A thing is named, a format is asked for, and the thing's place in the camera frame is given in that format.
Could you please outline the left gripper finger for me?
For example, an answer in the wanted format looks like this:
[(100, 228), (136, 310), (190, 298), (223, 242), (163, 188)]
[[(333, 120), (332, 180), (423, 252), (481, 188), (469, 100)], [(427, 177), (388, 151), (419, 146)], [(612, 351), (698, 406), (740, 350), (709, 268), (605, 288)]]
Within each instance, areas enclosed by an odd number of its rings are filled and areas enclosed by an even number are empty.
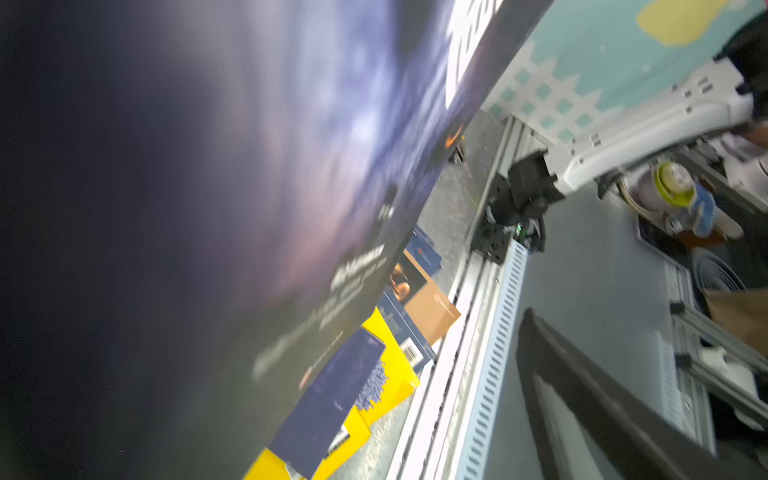
[(546, 479), (567, 477), (551, 387), (626, 479), (764, 479), (756, 465), (718, 459), (673, 428), (528, 308), (516, 350), (520, 382), (537, 455)]

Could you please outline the black wolf cover book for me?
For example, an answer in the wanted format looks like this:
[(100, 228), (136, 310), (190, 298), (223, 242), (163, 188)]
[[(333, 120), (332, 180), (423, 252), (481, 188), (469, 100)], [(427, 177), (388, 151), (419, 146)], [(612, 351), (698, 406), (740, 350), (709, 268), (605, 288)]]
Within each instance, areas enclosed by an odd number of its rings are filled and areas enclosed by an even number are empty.
[(2, 477), (244, 477), (548, 9), (3, 2)]

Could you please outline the dark blue barcode book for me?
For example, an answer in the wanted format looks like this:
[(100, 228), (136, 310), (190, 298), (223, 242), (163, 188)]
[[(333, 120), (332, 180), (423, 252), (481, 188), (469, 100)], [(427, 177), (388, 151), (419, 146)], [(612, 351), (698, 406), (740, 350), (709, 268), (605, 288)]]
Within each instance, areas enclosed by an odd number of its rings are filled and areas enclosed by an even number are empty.
[(358, 329), (309, 385), (269, 450), (312, 478), (384, 351), (384, 343)]

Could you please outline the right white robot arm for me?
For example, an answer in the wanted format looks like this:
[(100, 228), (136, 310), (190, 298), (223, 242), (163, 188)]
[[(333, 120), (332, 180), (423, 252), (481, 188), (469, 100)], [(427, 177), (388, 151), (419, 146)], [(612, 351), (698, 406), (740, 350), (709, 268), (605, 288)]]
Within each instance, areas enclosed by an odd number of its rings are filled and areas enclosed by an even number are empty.
[(760, 13), (662, 95), (513, 161), (494, 178), (472, 248), (501, 264), (517, 227), (541, 223), (550, 205), (584, 185), (610, 186), (631, 165), (766, 118), (767, 15)]

